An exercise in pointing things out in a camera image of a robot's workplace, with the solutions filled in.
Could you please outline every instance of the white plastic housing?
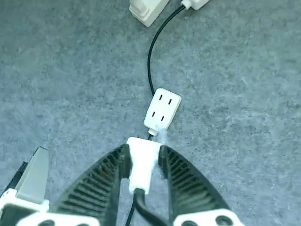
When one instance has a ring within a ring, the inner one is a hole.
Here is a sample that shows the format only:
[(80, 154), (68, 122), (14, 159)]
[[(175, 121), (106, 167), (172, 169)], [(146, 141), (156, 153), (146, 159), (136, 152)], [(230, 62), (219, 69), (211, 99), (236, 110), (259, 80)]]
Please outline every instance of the white plastic housing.
[(2, 215), (3, 208), (8, 204), (24, 207), (24, 208), (31, 209), (31, 210), (42, 211), (42, 212), (46, 212), (49, 210), (49, 201), (48, 200), (44, 200), (42, 202), (42, 204), (36, 204), (33, 202), (29, 202), (29, 201), (26, 201), (23, 199), (16, 198), (16, 195), (17, 195), (17, 190), (10, 188), (1, 196), (1, 198), (0, 198), (0, 217)]
[(202, 8), (209, 0), (182, 0), (181, 4), (185, 6), (186, 9), (192, 7), (194, 10)]
[[(218, 221), (224, 220), (228, 224), (218, 224)], [(237, 215), (231, 210), (217, 209), (203, 212), (187, 213), (179, 215), (174, 220), (174, 226), (182, 226), (184, 222), (194, 222), (195, 225), (206, 225), (206, 226), (219, 226), (219, 225), (232, 225), (232, 226), (244, 226), (240, 222)]]
[(48, 220), (53, 221), (55, 226), (100, 226), (99, 221), (94, 217), (48, 212), (33, 213), (21, 219), (16, 226), (40, 226), (44, 225), (42, 222)]
[(168, 129), (182, 98), (166, 89), (156, 90), (147, 110), (144, 125), (149, 128), (149, 133), (156, 136), (161, 129)]
[(129, 10), (145, 26), (149, 27), (162, 12), (169, 0), (130, 0)]
[(137, 137), (130, 137), (127, 144), (129, 145), (133, 165), (129, 177), (129, 191), (133, 194), (136, 188), (140, 188), (145, 191), (145, 194), (148, 194), (152, 170), (158, 164), (162, 144)]

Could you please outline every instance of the outlet socket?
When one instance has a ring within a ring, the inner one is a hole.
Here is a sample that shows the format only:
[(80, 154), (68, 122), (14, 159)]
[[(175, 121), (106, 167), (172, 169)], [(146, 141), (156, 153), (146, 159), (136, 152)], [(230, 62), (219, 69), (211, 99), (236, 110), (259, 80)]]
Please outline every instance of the outlet socket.
[(168, 129), (182, 98), (166, 89), (156, 90), (150, 107), (147, 110), (144, 125), (149, 128), (149, 133), (153, 136), (161, 129)]

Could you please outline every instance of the black gripper pad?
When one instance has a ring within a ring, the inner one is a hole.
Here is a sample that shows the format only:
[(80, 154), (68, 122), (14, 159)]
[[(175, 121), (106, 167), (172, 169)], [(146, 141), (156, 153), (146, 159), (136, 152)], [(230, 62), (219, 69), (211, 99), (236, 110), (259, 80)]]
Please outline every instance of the black gripper pad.
[(16, 185), (18, 184), (19, 180), (21, 179), (27, 165), (28, 165), (27, 162), (22, 163), (22, 165), (20, 166), (18, 171), (15, 173), (14, 177), (11, 179), (10, 183), (7, 185), (7, 187), (4, 189), (4, 191), (2, 192), (2, 194), (0, 196), (2, 196), (4, 194), (4, 192), (6, 190), (8, 190), (9, 188), (14, 189), (16, 187)]
[(181, 214), (229, 209), (205, 176), (170, 147), (161, 146), (159, 165), (168, 180), (171, 222)]
[(95, 217), (115, 226), (122, 178), (131, 169), (129, 146), (122, 145), (83, 173), (59, 198), (51, 212)]

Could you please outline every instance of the power cord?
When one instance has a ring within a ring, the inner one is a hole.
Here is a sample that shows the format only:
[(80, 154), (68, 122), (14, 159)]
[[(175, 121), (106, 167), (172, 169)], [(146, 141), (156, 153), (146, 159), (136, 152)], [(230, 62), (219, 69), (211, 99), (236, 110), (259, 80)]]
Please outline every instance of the power cord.
[(137, 211), (141, 214), (144, 219), (146, 219), (151, 225), (155, 226), (170, 226), (169, 222), (161, 217), (157, 216), (155, 213), (148, 210), (145, 204), (145, 191), (142, 189), (135, 189), (134, 191), (134, 201)]
[[(151, 58), (152, 50), (158, 39), (158, 36), (162, 32), (162, 30), (166, 27), (166, 25), (169, 23), (169, 21), (171, 21), (172, 18), (174, 18), (177, 14), (179, 14), (184, 9), (185, 9), (185, 6), (181, 5), (163, 22), (163, 24), (159, 27), (157, 33), (155, 34), (155, 36), (150, 44), (150, 49), (149, 49), (149, 53), (147, 56), (147, 74), (148, 74), (148, 78), (149, 78), (151, 94), (153, 96), (155, 94), (155, 89), (154, 89), (154, 86), (153, 86), (152, 80), (151, 80), (151, 66), (150, 66), (151, 65), (150, 58)], [(152, 137), (153, 137), (153, 135), (149, 134), (148, 140), (151, 140)], [(142, 189), (136, 189), (136, 190), (134, 192), (132, 206), (131, 206), (130, 212), (128, 214), (125, 226), (130, 226), (135, 208), (150, 223), (154, 223), (154, 225), (157, 225), (157, 226), (168, 226), (168, 224), (164, 220), (161, 220), (155, 214), (153, 214), (147, 210), (146, 205), (145, 205), (145, 200), (144, 200), (144, 196), (145, 196), (144, 191)]]
[(157, 33), (155, 34), (151, 44), (150, 44), (150, 49), (149, 49), (149, 53), (147, 56), (147, 75), (149, 78), (149, 84), (150, 84), (150, 90), (151, 90), (151, 94), (154, 96), (155, 94), (155, 89), (154, 86), (152, 84), (152, 80), (151, 80), (151, 53), (152, 53), (152, 49), (154, 48), (155, 42), (158, 39), (158, 36), (160, 35), (161, 31), (164, 29), (164, 27), (168, 24), (169, 21), (171, 21), (172, 18), (174, 18), (176, 15), (178, 15), (181, 11), (183, 11), (185, 9), (185, 6), (181, 5), (178, 9), (176, 9), (164, 22), (163, 24), (160, 26), (159, 30), (157, 31)]

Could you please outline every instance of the plug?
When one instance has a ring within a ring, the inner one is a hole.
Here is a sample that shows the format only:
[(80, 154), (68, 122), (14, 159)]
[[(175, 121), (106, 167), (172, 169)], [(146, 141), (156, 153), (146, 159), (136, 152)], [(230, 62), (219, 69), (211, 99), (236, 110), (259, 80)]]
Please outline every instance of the plug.
[(182, 0), (181, 5), (185, 6), (186, 9), (192, 7), (194, 10), (202, 8), (209, 0)]
[(130, 137), (127, 144), (129, 145), (133, 165), (129, 177), (129, 191), (134, 194), (134, 190), (140, 188), (145, 191), (145, 194), (148, 194), (152, 171), (158, 164), (162, 144), (137, 137)]
[(145, 26), (149, 27), (162, 12), (169, 0), (130, 0), (129, 10)]
[(156, 136), (161, 129), (168, 129), (182, 98), (166, 89), (156, 90), (146, 112), (144, 125), (149, 128), (149, 134)]

